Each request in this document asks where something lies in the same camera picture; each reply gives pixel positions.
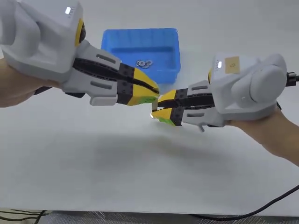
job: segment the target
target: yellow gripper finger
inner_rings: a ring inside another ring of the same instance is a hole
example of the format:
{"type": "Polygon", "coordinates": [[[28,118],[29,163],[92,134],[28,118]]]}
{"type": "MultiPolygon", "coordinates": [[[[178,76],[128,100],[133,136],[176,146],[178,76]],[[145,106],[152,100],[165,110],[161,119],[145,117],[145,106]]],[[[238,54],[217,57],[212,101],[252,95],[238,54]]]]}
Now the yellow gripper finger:
{"type": "Polygon", "coordinates": [[[182,126],[183,113],[183,108],[164,108],[161,110],[153,111],[151,115],[152,117],[158,119],[160,122],[172,126],[182,126]]]}
{"type": "Polygon", "coordinates": [[[149,85],[149,87],[152,87],[156,91],[159,91],[159,86],[157,83],[155,83],[153,80],[151,80],[144,72],[142,72],[140,69],[135,68],[134,70],[134,77],[135,80],[142,81],[149,85]]]}
{"type": "Polygon", "coordinates": [[[128,106],[134,106],[138,104],[152,103],[159,97],[159,94],[153,92],[143,86],[133,85],[133,94],[128,102],[128,106]]]}

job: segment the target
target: white handle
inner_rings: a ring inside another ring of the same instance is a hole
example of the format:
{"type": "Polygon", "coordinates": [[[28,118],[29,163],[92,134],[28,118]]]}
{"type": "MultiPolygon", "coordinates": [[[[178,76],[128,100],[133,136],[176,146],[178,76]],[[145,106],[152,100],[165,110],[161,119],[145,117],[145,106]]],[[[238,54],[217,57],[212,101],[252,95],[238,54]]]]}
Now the white handle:
{"type": "Polygon", "coordinates": [[[15,39],[15,0],[0,0],[0,44],[12,45],[15,39]]]}

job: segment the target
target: floor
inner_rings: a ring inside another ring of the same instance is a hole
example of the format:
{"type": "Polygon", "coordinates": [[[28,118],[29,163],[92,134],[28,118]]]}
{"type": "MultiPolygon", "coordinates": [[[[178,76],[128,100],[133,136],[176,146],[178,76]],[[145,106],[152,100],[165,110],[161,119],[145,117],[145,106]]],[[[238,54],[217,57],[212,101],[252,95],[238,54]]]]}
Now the floor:
{"type": "MultiPolygon", "coordinates": [[[[20,215],[20,214],[8,214],[8,213],[1,213],[1,212],[16,212],[16,213],[22,213],[19,211],[14,211],[14,210],[10,210],[10,209],[0,209],[0,216],[5,217],[5,218],[11,218],[11,219],[21,219],[21,218],[25,218],[25,217],[37,217],[38,213],[41,212],[39,210],[26,210],[28,212],[34,212],[36,213],[36,215],[20,215]]],[[[19,221],[19,222],[11,222],[11,221],[4,221],[4,220],[0,220],[0,224],[33,224],[35,222],[35,219],[29,219],[29,220],[24,220],[24,221],[19,221]]]]}

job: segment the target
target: metal ring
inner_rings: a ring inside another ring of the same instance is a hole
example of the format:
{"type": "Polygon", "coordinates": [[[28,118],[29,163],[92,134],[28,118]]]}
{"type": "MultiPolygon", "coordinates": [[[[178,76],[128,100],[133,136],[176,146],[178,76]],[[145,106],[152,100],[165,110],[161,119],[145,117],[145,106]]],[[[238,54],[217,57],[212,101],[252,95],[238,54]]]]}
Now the metal ring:
{"type": "Polygon", "coordinates": [[[151,66],[151,65],[153,64],[153,61],[152,61],[152,60],[147,60],[145,63],[146,63],[148,66],[151,66]]]}

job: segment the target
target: yellow label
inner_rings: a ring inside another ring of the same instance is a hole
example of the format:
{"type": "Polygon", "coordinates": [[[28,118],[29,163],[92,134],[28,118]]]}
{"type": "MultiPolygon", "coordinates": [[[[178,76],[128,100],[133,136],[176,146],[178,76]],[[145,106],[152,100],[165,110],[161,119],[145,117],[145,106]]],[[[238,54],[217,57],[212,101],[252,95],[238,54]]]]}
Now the yellow label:
{"type": "Polygon", "coordinates": [[[240,73],[240,57],[225,58],[225,73],[240,73]]]}

